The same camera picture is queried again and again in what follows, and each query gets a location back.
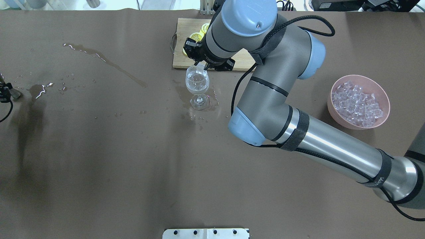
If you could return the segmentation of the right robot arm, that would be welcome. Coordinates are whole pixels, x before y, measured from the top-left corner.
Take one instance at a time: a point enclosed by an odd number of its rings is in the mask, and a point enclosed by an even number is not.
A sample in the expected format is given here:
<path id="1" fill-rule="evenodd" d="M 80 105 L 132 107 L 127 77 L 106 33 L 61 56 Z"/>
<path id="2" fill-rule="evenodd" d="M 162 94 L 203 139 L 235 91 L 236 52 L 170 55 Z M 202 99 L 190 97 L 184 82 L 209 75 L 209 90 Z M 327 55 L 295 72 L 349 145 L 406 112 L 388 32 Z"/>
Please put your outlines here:
<path id="1" fill-rule="evenodd" d="M 258 148 L 298 152 L 372 189 L 397 211 L 424 209 L 424 16 L 279 13 L 273 0 L 217 0 L 196 65 L 253 72 L 228 124 Z"/>

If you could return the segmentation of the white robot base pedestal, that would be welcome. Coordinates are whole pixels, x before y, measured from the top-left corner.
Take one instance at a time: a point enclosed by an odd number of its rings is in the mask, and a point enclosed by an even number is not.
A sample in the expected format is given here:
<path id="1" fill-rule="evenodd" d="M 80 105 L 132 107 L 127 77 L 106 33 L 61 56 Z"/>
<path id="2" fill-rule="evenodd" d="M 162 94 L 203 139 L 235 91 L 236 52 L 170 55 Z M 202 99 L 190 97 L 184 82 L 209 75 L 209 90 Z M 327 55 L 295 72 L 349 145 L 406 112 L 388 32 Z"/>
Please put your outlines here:
<path id="1" fill-rule="evenodd" d="M 245 228 L 189 228 L 166 229 L 163 239 L 250 239 Z"/>

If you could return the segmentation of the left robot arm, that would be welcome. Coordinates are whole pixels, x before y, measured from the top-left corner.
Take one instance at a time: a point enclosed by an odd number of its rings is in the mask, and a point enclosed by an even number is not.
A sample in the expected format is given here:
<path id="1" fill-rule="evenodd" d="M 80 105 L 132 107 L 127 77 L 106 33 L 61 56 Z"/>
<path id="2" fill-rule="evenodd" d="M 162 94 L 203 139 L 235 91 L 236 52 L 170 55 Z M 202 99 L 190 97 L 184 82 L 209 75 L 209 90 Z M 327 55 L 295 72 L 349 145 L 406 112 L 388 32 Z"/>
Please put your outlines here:
<path id="1" fill-rule="evenodd" d="M 4 118 L 0 120 L 0 122 L 3 122 L 9 117 L 9 115 L 12 113 L 12 110 L 13 110 L 11 89 L 7 86 L 2 86 L 0 88 L 0 98 L 1 98 L 1 103 L 10 104 L 9 112 L 6 114 Z"/>

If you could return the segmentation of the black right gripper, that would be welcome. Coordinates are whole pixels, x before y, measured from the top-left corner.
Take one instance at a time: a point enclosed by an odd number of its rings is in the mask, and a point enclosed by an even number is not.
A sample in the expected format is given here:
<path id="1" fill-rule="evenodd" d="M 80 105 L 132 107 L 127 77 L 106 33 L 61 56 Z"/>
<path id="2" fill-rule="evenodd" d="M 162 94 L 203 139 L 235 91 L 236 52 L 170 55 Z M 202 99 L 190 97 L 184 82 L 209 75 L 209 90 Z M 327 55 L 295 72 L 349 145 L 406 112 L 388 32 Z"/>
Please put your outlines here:
<path id="1" fill-rule="evenodd" d="M 194 40 L 187 38 L 183 47 L 185 48 L 189 59 L 194 60 L 194 62 L 205 61 L 208 69 L 212 69 L 217 72 L 228 72 L 234 69 L 235 60 L 232 58 L 216 56 L 208 48 L 205 39 L 200 42 L 195 42 Z"/>

